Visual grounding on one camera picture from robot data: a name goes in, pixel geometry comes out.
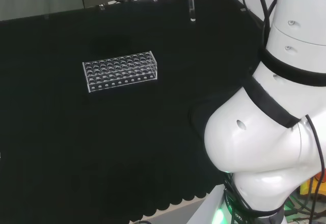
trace table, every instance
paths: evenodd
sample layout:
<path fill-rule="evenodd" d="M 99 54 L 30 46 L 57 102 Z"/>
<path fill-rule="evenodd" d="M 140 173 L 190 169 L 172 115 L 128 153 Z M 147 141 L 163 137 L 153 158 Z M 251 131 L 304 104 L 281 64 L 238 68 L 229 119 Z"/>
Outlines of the table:
<path fill-rule="evenodd" d="M 125 224 L 222 183 L 189 109 L 202 136 L 260 35 L 237 0 L 195 3 L 196 24 L 185 0 L 0 23 L 2 223 Z M 82 62 L 149 50 L 157 82 L 88 93 Z"/>

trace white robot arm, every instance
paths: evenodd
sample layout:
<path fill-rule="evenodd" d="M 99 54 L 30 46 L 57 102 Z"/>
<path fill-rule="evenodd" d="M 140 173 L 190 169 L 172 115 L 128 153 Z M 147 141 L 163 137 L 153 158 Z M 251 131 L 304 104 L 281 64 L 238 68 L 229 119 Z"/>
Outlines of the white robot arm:
<path fill-rule="evenodd" d="M 278 0 L 265 53 L 280 65 L 261 62 L 249 85 L 256 87 L 242 87 L 206 125 L 209 158 L 219 170 L 234 173 L 235 187 L 253 210 L 281 208 L 298 186 L 321 170 L 306 115 L 326 156 L 325 9 L 326 0 Z M 294 72 L 287 75 L 282 67 Z M 284 114 L 290 123 L 280 118 Z"/>

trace green light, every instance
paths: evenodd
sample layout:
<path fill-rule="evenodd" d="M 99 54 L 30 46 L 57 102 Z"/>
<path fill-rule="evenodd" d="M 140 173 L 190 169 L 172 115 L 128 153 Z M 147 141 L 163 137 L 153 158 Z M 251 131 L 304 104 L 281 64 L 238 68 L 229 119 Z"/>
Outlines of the green light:
<path fill-rule="evenodd" d="M 226 220 L 224 218 L 223 211 L 221 209 L 218 209 L 217 212 L 215 212 L 212 224 L 225 224 L 225 223 Z"/>

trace yellow object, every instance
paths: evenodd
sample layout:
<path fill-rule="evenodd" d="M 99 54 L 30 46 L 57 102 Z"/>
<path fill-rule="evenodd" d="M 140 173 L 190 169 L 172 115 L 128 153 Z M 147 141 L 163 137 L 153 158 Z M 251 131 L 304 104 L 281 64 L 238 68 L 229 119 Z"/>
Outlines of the yellow object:
<path fill-rule="evenodd" d="M 314 178 L 314 180 L 312 181 L 312 190 L 311 190 L 312 194 L 315 193 L 317 183 L 318 183 L 318 181 Z M 310 184 L 310 179 L 300 186 L 300 195 L 307 195 L 308 194 L 309 184 Z M 323 182 L 320 185 L 318 194 L 326 196 L 326 182 Z"/>

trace black band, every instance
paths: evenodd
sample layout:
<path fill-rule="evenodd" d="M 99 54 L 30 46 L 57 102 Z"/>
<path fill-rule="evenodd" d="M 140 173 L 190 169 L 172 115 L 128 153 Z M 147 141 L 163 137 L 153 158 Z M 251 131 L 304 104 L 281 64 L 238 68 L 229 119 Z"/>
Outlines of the black band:
<path fill-rule="evenodd" d="M 274 57 L 265 47 L 259 49 L 259 58 L 270 71 L 284 79 L 307 86 L 326 87 L 325 73 L 302 70 L 285 64 Z"/>
<path fill-rule="evenodd" d="M 300 121 L 279 105 L 252 76 L 244 80 L 243 88 L 254 104 L 280 125 L 291 128 Z"/>
<path fill-rule="evenodd" d="M 237 204 L 237 202 L 235 200 L 233 200 L 231 198 L 231 194 L 227 189 L 225 189 L 225 191 L 224 191 L 224 200 L 225 200 L 226 206 L 228 207 L 230 214 L 232 214 L 234 211 L 235 220 L 239 224 L 249 224 L 249 223 L 251 223 L 251 221 L 250 221 L 251 219 L 264 217 L 264 216 L 268 216 L 267 218 L 273 219 L 275 217 L 275 218 L 279 219 L 279 215 L 275 215 L 277 213 L 281 213 L 281 216 L 282 216 L 281 222 L 283 220 L 283 216 L 284 216 L 283 205 L 281 207 L 279 207 L 278 209 L 272 210 L 272 211 L 258 211 L 258 210 L 244 209 L 239 204 Z"/>

